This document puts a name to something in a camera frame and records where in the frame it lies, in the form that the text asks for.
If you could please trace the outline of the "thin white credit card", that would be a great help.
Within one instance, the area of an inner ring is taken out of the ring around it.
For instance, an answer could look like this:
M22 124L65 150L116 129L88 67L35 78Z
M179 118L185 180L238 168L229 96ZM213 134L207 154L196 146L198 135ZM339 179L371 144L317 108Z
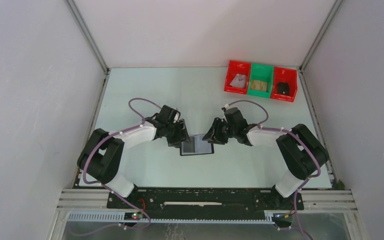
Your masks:
M243 89L246 83L246 76L242 74L237 74L233 80L230 82L230 86L234 88Z

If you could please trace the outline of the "orange card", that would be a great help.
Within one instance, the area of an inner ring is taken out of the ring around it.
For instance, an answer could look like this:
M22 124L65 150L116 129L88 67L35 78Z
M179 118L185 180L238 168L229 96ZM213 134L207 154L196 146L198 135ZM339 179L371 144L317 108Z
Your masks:
M254 91L262 90L262 82L260 80L252 80L251 81L251 89Z

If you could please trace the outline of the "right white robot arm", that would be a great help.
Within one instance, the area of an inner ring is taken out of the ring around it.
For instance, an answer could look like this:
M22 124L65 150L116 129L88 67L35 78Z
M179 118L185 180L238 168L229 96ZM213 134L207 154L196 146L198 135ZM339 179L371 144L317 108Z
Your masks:
M287 171L274 185L271 204L284 209L291 202L291 195L301 189L309 179L320 176L321 167L330 159L327 150L304 124L290 130L250 124L236 107L224 108L224 116L216 117L202 138L211 144L225 145L229 139L256 147L275 143L287 166Z

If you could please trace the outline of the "black leather card holder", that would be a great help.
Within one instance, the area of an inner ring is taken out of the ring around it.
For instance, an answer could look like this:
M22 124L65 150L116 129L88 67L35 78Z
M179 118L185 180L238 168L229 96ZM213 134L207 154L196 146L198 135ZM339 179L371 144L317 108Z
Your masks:
M195 143L195 153L192 155L181 155L181 147L179 150L180 156L198 156L198 155L210 155L214 154L214 145L203 140L204 134L191 135L190 140Z

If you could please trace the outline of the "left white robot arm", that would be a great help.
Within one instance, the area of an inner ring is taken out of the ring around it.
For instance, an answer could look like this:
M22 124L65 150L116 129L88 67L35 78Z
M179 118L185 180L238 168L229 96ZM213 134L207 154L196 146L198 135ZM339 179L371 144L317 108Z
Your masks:
M77 166L95 182L119 194L118 201L125 208L133 208L138 202L136 185L120 170L125 150L145 142L166 138L169 147L180 148L189 141L185 120L181 113L167 105L159 112L146 117L138 125L125 130L108 132L95 129L81 151Z

